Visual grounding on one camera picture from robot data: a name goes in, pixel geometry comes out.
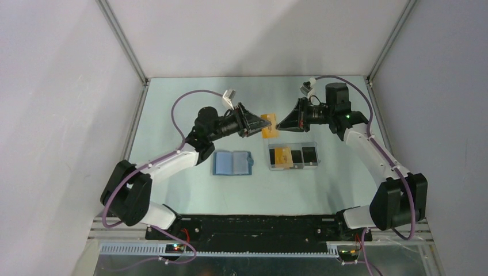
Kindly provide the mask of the gold VIP credit card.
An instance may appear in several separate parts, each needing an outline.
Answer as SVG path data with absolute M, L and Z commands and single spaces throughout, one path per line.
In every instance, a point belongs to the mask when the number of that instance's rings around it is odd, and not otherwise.
M 277 116 L 276 113 L 266 113 L 261 115 L 262 119 L 266 119 L 270 122 L 270 125 L 262 129 L 263 139 L 275 139 L 279 137 L 279 131 L 276 129 Z

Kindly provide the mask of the blue leather card holder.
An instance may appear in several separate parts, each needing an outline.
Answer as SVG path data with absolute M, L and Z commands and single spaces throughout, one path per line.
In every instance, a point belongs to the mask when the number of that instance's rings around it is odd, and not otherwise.
M 252 175 L 254 159 L 250 151 L 215 151 L 213 153 L 212 175 Z

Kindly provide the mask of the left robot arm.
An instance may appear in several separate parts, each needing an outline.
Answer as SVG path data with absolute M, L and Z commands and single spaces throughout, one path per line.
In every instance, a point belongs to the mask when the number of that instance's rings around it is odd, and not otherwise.
M 235 133 L 250 137 L 270 125 L 269 120 L 251 113 L 241 103 L 223 116 L 213 107 L 201 108 L 193 128 L 172 152 L 140 166 L 127 160 L 118 162 L 100 197 L 104 206 L 103 225 L 111 227 L 106 220 L 111 213 L 120 224 L 131 227 L 142 223 L 159 228 L 167 239 L 178 238 L 182 224 L 176 220 L 177 213 L 151 200 L 152 184 L 206 161 L 213 154 L 217 140 Z

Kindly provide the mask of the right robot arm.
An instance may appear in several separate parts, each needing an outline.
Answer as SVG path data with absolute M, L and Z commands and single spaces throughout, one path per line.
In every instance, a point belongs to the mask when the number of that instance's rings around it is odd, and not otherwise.
M 317 105 L 311 102 L 314 83 L 311 79 L 302 84 L 304 97 L 298 99 L 290 114 L 277 124 L 277 129 L 308 132 L 312 125 L 328 125 L 358 155 L 378 187 L 368 206 L 342 211 L 343 219 L 334 226 L 337 237 L 350 240 L 358 228 L 375 227 L 385 231 L 423 220 L 428 191 L 425 176 L 413 174 L 380 145 L 371 129 L 372 119 L 352 110 L 347 83 L 327 84 L 326 99 Z

